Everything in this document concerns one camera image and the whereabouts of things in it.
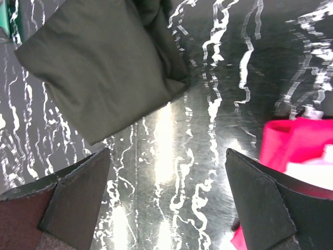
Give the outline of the teal book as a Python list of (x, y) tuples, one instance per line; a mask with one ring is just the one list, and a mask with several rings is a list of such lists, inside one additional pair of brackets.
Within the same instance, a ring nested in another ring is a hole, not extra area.
[(0, 3), (0, 30), (1, 30), (1, 43), (8, 43), (10, 41), (10, 26), (9, 26), (9, 1), (1, 0)]

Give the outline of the black marbled table mat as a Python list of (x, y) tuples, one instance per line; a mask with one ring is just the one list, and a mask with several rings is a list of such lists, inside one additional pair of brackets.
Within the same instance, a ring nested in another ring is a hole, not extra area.
[(332, 115), (332, 1), (174, 1), (184, 95), (89, 146), (14, 51), (61, 1), (14, 1), (1, 46), (1, 190), (110, 149), (92, 249), (232, 249), (226, 150), (258, 159), (264, 124)]

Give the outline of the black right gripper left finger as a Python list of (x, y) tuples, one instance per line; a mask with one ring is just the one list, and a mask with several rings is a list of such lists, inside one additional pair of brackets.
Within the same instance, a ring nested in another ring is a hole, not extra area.
[(90, 249), (110, 151), (1, 194), (1, 249)]

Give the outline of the magenta folded t-shirt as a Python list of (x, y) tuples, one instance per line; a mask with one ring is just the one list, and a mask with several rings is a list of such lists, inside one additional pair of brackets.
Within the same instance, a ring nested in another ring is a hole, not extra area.
[[(284, 173), (287, 163), (320, 158), (327, 144), (332, 144), (330, 119), (273, 120), (264, 127), (260, 159), (257, 162)], [(241, 225), (231, 243), (236, 249), (247, 249)]]

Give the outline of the black printed t-shirt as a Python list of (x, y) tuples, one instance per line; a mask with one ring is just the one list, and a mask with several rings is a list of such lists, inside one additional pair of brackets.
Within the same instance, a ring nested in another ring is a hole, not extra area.
[(94, 145), (189, 86), (170, 1), (65, 1), (15, 52)]

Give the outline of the light pink folded t-shirt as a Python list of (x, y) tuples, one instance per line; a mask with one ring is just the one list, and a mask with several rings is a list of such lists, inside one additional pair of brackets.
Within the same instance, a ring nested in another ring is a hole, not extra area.
[(287, 163), (284, 174), (332, 191), (332, 144), (325, 145), (320, 158)]

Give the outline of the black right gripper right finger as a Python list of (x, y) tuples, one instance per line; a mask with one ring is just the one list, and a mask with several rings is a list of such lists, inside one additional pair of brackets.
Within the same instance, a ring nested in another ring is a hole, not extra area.
[(332, 249), (332, 191), (229, 148), (226, 173), (247, 249)]

